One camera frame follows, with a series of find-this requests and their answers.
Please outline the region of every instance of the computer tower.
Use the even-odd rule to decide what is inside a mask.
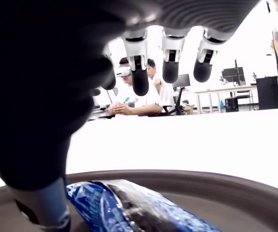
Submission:
[[[237,102],[237,98],[227,98],[225,99],[225,107],[226,112],[238,112],[239,111],[239,104]]]
[[[259,109],[278,109],[278,77],[268,76],[257,79]]]

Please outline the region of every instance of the vr headset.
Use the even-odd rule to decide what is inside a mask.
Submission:
[[[116,77],[124,77],[131,75],[130,67],[119,67],[116,73]]]

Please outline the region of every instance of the desk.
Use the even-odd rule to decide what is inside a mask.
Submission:
[[[239,133],[228,136],[223,122],[234,125],[237,121],[243,121],[242,126],[238,125]],[[178,132],[177,125],[183,129],[184,136]],[[278,109],[95,120],[72,136],[66,173],[188,170],[233,175],[278,188],[277,134]],[[237,141],[244,145],[237,146]],[[176,144],[185,146],[177,152]]]
[[[208,89],[208,90],[201,90],[201,91],[193,91],[196,94],[196,100],[197,100],[197,111],[198,114],[201,114],[202,108],[201,108],[201,101],[200,101],[200,95],[201,94],[208,94],[209,95],[209,101],[210,101],[210,113],[213,113],[213,105],[212,105],[212,93],[217,93],[217,99],[218,99],[218,110],[221,112],[220,107],[220,98],[219,94],[224,92],[235,92],[235,91],[242,91],[242,90],[253,90],[257,89],[257,86],[235,86],[235,87],[221,87],[221,88],[215,88],[215,89]]]

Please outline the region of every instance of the office chair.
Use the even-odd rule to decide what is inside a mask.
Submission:
[[[248,93],[248,94],[245,94],[245,95],[239,95],[239,96],[236,96],[235,98],[238,100],[238,99],[247,99],[249,98],[249,110],[251,109],[251,100],[253,102],[253,108],[254,108],[254,99],[253,99],[253,94],[250,90],[241,90],[241,91],[237,91],[237,93]]]
[[[184,115],[185,112],[183,110],[183,106],[180,104],[181,102],[181,96],[182,92],[185,89],[185,87],[181,87],[179,90],[178,98],[176,101],[175,109],[172,111],[168,111],[168,107],[172,107],[171,105],[164,105],[163,108],[165,110],[165,113],[161,113],[160,116],[173,116],[172,114],[176,112],[176,115]]]

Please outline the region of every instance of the cardboard box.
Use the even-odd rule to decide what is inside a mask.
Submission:
[[[195,105],[185,105],[184,106],[185,115],[193,115],[194,106]]]

